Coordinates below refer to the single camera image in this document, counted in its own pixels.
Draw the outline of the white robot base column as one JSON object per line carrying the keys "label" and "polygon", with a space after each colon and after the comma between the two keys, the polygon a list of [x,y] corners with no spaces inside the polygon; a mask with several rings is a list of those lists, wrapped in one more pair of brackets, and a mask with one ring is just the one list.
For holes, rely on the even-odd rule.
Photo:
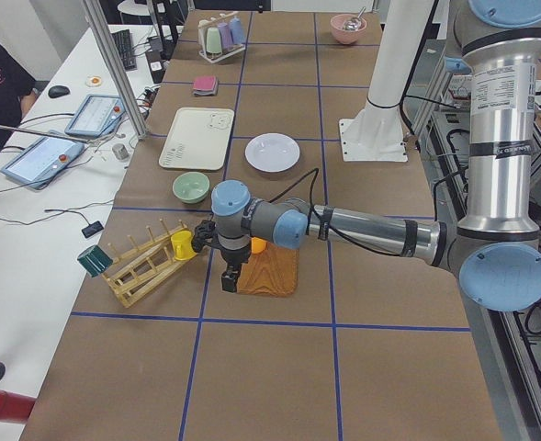
{"label": "white robot base column", "polygon": [[400,105],[426,26],[437,2],[389,3],[366,104],[354,119],[341,119],[340,141],[346,162],[405,162]]}

